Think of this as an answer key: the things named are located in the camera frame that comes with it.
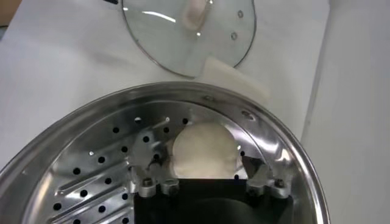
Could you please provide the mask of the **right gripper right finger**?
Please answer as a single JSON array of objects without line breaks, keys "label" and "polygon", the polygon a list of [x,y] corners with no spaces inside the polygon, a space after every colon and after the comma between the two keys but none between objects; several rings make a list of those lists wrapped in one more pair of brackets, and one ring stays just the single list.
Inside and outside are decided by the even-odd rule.
[{"label": "right gripper right finger", "polygon": [[289,185],[261,159],[243,156],[243,166],[247,174],[246,192],[253,197],[270,194],[274,198],[288,198]]}]

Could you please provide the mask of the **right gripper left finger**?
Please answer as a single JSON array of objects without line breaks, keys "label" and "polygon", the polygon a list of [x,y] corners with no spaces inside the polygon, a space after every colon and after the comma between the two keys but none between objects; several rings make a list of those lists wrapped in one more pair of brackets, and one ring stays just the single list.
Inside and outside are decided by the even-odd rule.
[{"label": "right gripper left finger", "polygon": [[176,196],[179,192],[179,180],[163,166],[159,154],[154,154],[146,167],[131,165],[129,171],[136,193],[142,198],[154,197],[158,188],[163,195],[170,197]]}]

